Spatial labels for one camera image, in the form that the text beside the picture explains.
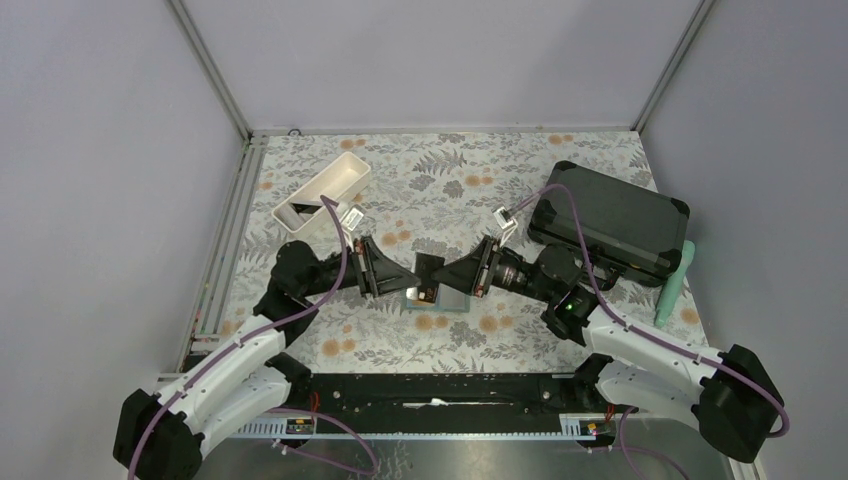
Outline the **green card holder wallet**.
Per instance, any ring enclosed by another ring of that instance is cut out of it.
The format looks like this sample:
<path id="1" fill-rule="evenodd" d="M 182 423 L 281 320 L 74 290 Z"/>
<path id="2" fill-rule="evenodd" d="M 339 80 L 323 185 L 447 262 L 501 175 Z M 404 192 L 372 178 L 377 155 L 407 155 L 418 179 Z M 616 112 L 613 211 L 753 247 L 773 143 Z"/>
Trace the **green card holder wallet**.
<path id="1" fill-rule="evenodd" d="M 417 288 L 407 289 L 402 308 L 407 311 L 468 313 L 470 297 L 447 286 L 440 287 L 433 302 L 428 302 Z"/>

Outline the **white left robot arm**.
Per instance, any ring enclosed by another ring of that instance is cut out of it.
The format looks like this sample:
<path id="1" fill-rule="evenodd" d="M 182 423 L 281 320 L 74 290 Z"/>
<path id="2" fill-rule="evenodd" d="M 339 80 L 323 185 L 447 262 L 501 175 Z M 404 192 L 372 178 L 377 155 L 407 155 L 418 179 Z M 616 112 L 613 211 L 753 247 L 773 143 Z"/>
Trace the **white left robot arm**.
<path id="1" fill-rule="evenodd" d="M 420 283 L 370 236 L 319 259 L 303 241 L 277 252 L 267 290 L 230 339 L 154 393 L 123 402 L 113 447 L 132 479 L 190 479 L 224 439 L 263 412 L 313 410 L 312 372 L 287 354 L 341 289 L 380 297 Z"/>

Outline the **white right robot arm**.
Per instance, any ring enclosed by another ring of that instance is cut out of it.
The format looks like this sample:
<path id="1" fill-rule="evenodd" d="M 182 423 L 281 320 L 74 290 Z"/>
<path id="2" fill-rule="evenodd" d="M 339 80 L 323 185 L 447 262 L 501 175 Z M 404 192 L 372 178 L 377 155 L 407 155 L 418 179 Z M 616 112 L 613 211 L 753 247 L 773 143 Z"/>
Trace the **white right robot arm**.
<path id="1" fill-rule="evenodd" d="M 743 463 L 754 462 L 768 439 L 788 430 L 785 402 L 753 351 L 696 346 L 631 319 L 582 286 L 565 246 L 549 245 L 528 262 L 486 236 L 431 277 L 469 296 L 481 298 L 496 287 L 545 303 L 545 326 L 591 352 L 589 375 L 573 386 L 583 410 L 612 403 L 659 413 Z"/>

